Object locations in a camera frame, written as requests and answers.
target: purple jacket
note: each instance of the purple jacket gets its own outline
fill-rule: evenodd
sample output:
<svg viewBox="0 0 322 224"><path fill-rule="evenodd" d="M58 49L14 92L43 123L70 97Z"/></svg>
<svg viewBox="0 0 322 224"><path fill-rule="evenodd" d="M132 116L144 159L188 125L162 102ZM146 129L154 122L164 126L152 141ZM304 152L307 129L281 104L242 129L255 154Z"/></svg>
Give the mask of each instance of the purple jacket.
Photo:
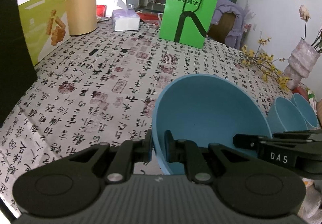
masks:
<svg viewBox="0 0 322 224"><path fill-rule="evenodd" d="M234 13L236 15L235 24L232 30L228 33L225 43L227 46L239 49L240 41L243 35L243 25L244 25L244 10L228 0L218 0L216 9L211 20L211 24L218 25L220 18L223 13Z"/></svg>

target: table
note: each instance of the table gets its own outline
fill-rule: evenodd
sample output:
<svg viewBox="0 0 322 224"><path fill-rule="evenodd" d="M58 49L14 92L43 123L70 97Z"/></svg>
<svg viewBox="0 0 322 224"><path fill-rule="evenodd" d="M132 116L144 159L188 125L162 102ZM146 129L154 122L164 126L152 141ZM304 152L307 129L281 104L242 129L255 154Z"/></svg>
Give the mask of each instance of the table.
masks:
<svg viewBox="0 0 322 224"><path fill-rule="evenodd" d="M114 32L112 21L72 37L35 68L37 81L0 129L0 196L19 215L12 185L24 172L106 141L143 137L162 89L180 76L208 73L243 89L267 114L278 96L274 81L233 58L238 50L207 38L203 49L159 39L155 25ZM155 155L136 174L162 174Z"/></svg>

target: silver screw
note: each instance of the silver screw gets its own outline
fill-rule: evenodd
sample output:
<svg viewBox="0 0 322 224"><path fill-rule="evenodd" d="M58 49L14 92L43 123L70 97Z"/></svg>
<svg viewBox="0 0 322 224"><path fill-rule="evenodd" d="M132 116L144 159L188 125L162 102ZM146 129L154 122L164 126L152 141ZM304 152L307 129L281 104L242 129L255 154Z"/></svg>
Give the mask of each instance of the silver screw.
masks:
<svg viewBox="0 0 322 224"><path fill-rule="evenodd" d="M211 176L208 173L200 172L195 175L195 178L199 181L208 181L211 179Z"/></svg>
<svg viewBox="0 0 322 224"><path fill-rule="evenodd" d="M112 173L112 174L109 174L107 176L107 179L110 181L110 182L118 182L118 181L121 181L123 179L123 176L119 173Z"/></svg>

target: black panel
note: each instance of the black panel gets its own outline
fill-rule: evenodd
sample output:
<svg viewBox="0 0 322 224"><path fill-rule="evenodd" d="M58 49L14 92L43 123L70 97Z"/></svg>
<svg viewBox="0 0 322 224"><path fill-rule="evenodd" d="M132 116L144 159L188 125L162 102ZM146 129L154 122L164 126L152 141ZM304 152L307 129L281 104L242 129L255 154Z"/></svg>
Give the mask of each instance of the black panel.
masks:
<svg viewBox="0 0 322 224"><path fill-rule="evenodd" d="M0 127L37 78L20 23L17 0L0 0Z"/></svg>

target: red object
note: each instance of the red object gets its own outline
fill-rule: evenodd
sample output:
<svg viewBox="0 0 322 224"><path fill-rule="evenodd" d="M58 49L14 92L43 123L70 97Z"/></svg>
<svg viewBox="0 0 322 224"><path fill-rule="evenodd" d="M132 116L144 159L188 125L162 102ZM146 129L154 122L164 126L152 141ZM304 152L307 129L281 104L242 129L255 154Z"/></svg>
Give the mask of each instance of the red object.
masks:
<svg viewBox="0 0 322 224"><path fill-rule="evenodd" d="M105 17L106 5L96 5L96 15L98 17Z"/></svg>
<svg viewBox="0 0 322 224"><path fill-rule="evenodd" d="M145 23L158 25L158 15L141 12L137 12L137 14L140 16L140 19L143 20Z"/></svg>
<svg viewBox="0 0 322 224"><path fill-rule="evenodd" d="M305 98L307 101L309 101L308 93L302 87L296 87L295 89L292 90L292 92L301 94L303 98Z"/></svg>

